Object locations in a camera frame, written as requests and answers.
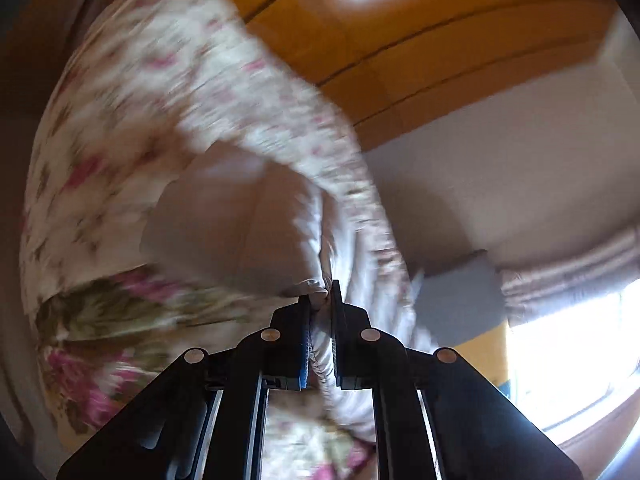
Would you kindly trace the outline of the beige quilted down coat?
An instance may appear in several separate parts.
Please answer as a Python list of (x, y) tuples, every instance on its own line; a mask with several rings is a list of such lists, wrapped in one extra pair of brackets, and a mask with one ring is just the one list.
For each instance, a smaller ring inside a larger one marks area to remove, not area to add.
[(193, 285), (308, 296), (311, 368), (329, 418), (373, 440), (370, 394), (335, 381), (330, 289), (340, 286), (345, 302), (403, 342), (416, 314), (406, 265), (359, 154), (297, 170), (218, 141), (160, 194), (140, 249), (168, 276)]

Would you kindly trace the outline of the bright bedroom window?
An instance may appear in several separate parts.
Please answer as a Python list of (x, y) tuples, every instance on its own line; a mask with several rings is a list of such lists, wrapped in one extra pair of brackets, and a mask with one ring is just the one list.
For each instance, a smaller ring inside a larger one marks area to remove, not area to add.
[(639, 283), (506, 333), (511, 401), (556, 443), (639, 390)]

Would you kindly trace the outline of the grey yellow teal headboard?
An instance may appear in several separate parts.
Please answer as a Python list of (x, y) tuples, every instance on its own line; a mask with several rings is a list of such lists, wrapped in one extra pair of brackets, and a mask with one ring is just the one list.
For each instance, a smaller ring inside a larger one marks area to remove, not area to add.
[(510, 394), (506, 304), (487, 252), (424, 274), (414, 308), (416, 322), (439, 347), (456, 349), (505, 396)]

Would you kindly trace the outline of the pink patterned left curtain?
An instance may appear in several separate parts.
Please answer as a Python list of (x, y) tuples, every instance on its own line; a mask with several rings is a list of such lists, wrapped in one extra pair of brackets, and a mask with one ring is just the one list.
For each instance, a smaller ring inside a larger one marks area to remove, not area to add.
[(618, 292), (639, 278), (639, 227), (628, 226), (588, 252), (500, 271), (509, 324), (518, 326)]

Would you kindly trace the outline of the floral quilted bedspread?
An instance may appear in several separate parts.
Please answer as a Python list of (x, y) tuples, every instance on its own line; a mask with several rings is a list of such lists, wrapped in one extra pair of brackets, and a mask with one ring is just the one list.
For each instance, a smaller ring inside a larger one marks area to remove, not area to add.
[(21, 285), (44, 403), (75, 452), (186, 348), (266, 325), (278, 298), (175, 281), (142, 255), (168, 184), (215, 142), (272, 158), (345, 207), (316, 234), (324, 278), (407, 346), (410, 278), (355, 131), (245, 28), (231, 0), (116, 0), (64, 68), (35, 135)]

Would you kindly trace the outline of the orange wooden wardrobe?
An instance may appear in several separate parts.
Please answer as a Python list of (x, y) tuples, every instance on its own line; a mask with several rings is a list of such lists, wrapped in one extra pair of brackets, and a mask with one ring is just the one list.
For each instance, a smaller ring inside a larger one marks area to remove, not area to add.
[[(88, 0), (94, 15), (113, 0)], [(248, 29), (346, 113), (370, 150), (591, 60), (614, 0), (233, 0)]]

